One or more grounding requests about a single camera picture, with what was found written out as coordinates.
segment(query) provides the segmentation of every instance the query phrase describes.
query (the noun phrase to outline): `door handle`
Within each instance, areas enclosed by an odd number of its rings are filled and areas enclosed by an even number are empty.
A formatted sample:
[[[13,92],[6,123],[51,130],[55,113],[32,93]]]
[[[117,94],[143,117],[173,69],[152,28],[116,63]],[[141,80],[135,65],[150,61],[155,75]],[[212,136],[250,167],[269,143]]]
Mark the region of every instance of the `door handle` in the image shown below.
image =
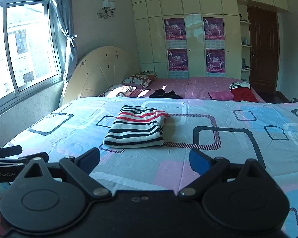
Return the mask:
[[[256,53],[256,52],[253,50],[253,54],[252,54],[253,59],[255,58],[255,55],[258,55],[258,53]]]

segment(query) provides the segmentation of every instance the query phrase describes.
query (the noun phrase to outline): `wall sconce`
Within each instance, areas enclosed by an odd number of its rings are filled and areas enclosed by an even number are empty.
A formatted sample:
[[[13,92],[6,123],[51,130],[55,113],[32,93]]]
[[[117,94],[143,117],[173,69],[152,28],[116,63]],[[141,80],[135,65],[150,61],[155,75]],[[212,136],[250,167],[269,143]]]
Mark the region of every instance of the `wall sconce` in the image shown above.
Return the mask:
[[[108,17],[115,17],[114,10],[116,10],[116,5],[114,1],[104,0],[102,5],[102,10],[104,12],[98,13],[98,18],[100,19],[108,19]]]

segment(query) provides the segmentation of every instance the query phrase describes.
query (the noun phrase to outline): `red stripe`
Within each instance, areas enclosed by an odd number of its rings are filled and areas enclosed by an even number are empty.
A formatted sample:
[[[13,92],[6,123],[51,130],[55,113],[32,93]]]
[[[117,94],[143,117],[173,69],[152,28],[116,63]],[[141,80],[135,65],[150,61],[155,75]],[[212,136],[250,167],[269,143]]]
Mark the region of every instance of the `red stripe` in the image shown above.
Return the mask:
[[[146,117],[146,116],[155,115],[156,113],[165,113],[165,112],[164,112],[164,111],[155,111],[154,113],[145,113],[145,114],[143,114],[143,115],[141,115],[141,116],[139,116],[139,115],[135,115],[135,114],[133,114],[133,113],[121,112],[119,115],[121,115],[121,114],[125,114],[125,115],[130,115],[130,116],[133,116],[133,117],[144,118],[144,117]]]
[[[151,118],[146,119],[146,120],[131,119],[131,118],[123,117],[123,116],[117,117],[116,119],[123,119],[125,121],[134,121],[134,122],[150,122],[151,120],[154,120],[154,119],[158,118],[159,116],[168,117],[168,114],[167,113],[160,113],[160,114],[156,115],[155,117],[151,117]]]

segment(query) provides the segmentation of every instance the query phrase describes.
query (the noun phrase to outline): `pink bedsheet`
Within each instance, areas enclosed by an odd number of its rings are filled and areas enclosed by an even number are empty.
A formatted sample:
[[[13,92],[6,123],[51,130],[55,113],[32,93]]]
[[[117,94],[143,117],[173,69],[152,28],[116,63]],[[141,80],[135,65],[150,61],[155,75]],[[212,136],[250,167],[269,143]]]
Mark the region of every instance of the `pink bedsheet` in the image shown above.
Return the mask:
[[[189,80],[158,79],[150,83],[149,86],[138,95],[138,97],[149,97],[156,90],[163,89],[165,92],[170,92],[173,90],[175,94],[185,98],[188,84]]]
[[[229,91],[229,86],[233,82],[242,82],[239,79],[219,78],[219,77],[191,77],[187,86],[185,98],[210,100],[208,92]],[[265,103],[256,91],[252,88],[254,96],[260,103]]]

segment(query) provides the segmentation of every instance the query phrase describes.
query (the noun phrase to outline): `window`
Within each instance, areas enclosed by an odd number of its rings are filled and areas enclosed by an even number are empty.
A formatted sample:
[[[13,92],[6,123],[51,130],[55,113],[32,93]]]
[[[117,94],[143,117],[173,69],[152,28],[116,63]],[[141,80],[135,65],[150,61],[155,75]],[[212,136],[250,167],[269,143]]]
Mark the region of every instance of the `window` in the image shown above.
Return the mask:
[[[25,30],[19,31],[15,34],[15,41],[16,41],[16,49],[18,50],[18,55],[28,51],[27,39],[25,37]]]
[[[51,0],[0,0],[0,111],[62,79]]]

